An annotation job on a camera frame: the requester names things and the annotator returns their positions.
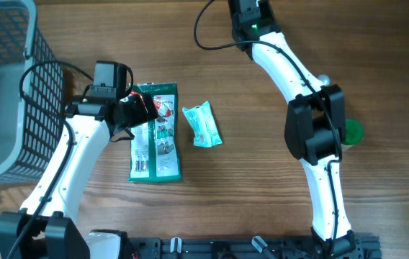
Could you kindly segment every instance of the teal pouch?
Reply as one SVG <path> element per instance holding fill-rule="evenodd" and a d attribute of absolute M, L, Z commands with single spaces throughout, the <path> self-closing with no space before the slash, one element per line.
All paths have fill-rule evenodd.
<path fill-rule="evenodd" d="M 182 179 L 176 149 L 177 85 L 175 83 L 138 84 L 136 93 L 150 93 L 158 118 L 133 127 L 130 181 L 159 183 Z"/>
<path fill-rule="evenodd" d="M 211 112 L 211 105 L 208 101 L 201 106 L 196 106 L 191 109 L 184 107 L 182 111 L 195 133 L 193 139 L 194 146 L 212 147 L 222 144 Z"/>

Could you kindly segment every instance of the barcode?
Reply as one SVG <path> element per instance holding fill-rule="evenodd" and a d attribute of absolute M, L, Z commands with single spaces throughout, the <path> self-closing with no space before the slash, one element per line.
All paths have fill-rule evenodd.
<path fill-rule="evenodd" d="M 135 161 L 135 171 L 136 172 L 148 171 L 148 160 L 147 161 Z"/>

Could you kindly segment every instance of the wooden table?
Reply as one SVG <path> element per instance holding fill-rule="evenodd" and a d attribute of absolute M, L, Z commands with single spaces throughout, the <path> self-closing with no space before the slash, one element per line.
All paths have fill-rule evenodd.
<path fill-rule="evenodd" d="M 236 48 L 207 52 L 192 36 L 203 2 L 39 6 L 57 58 L 94 73 L 96 60 L 128 64 L 135 82 L 176 81 L 179 107 L 209 101 L 224 145 L 194 147 L 179 114 L 184 180 L 128 183 L 130 146 L 109 144 L 81 202 L 78 227 L 130 237 L 308 235 L 305 174 L 284 143 L 287 105 L 265 71 Z M 344 153 L 341 183 L 355 232 L 379 235 L 385 258 L 409 258 L 409 1 L 273 1 L 288 43 L 314 74 L 346 95 L 363 142 Z M 230 42 L 226 1 L 199 27 L 203 44 Z M 77 82 L 76 90 L 86 82 Z M 34 184 L 0 185 L 0 213 Z"/>

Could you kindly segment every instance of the plastic basket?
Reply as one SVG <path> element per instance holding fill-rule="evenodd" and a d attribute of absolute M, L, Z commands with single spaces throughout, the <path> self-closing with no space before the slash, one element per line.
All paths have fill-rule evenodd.
<path fill-rule="evenodd" d="M 39 180 L 58 144 L 62 124 L 19 97 L 24 71 L 53 59 L 37 28 L 33 1 L 0 1 L 0 183 Z M 63 87 L 57 64 L 31 71 L 23 85 L 35 105 L 58 114 L 63 111 Z"/>

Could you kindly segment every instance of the green lid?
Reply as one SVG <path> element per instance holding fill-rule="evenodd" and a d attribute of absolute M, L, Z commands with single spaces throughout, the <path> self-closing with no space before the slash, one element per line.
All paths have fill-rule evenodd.
<path fill-rule="evenodd" d="M 363 127 L 355 119 L 346 119 L 346 140 L 344 145 L 356 145 L 363 138 Z"/>

